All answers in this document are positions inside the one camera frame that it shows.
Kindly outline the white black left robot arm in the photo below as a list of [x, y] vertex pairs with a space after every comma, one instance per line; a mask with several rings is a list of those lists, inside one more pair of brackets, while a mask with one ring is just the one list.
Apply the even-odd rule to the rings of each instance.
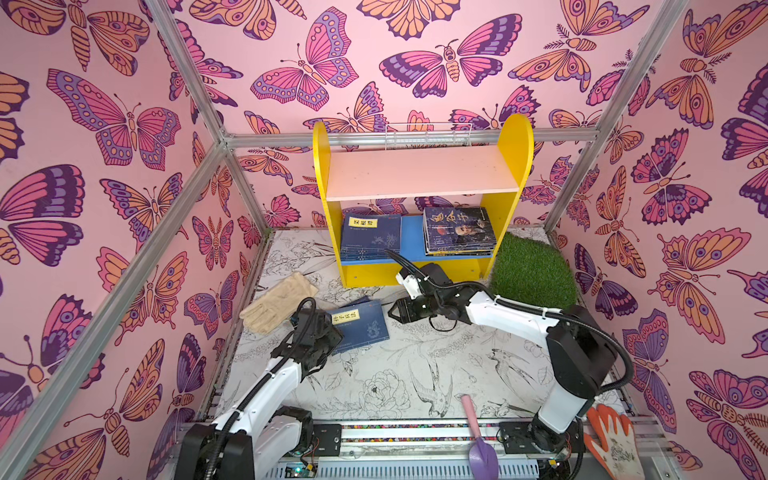
[[284, 455], [307, 451], [312, 414], [284, 401], [325, 367], [343, 334], [313, 297], [302, 299], [290, 320], [293, 330], [272, 350], [250, 390], [213, 422], [196, 423], [183, 437], [175, 479], [262, 479]]

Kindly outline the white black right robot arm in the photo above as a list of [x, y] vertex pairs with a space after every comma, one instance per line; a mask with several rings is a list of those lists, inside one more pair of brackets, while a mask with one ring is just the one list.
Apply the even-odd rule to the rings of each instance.
[[477, 281], [452, 282], [435, 263], [418, 267], [392, 250], [386, 254], [400, 265], [396, 280], [408, 294], [395, 302], [390, 318], [409, 324], [442, 316], [491, 327], [543, 349], [555, 386], [527, 427], [536, 450], [561, 450], [568, 429], [587, 413], [596, 397], [633, 379], [635, 368], [627, 350], [581, 306], [548, 309], [506, 299], [492, 295]]

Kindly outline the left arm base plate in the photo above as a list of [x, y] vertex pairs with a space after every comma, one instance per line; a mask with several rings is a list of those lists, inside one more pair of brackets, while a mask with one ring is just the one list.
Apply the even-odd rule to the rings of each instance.
[[302, 428], [297, 450], [304, 457], [338, 457], [341, 441], [341, 424], [312, 424]]

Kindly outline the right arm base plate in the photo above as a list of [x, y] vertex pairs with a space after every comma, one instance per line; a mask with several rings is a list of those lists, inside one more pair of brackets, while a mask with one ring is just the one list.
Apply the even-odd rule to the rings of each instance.
[[557, 433], [538, 419], [514, 419], [499, 424], [497, 440], [507, 454], [562, 456], [571, 451], [578, 427], [575, 422]]

